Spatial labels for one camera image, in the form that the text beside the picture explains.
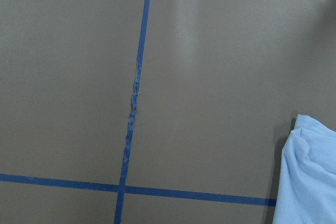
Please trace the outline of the light blue t-shirt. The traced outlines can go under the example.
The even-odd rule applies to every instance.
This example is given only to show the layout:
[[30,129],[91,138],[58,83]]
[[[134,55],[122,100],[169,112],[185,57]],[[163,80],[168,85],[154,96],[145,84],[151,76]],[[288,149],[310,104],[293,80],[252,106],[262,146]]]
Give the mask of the light blue t-shirt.
[[308,115],[281,152],[273,223],[335,223],[335,131]]

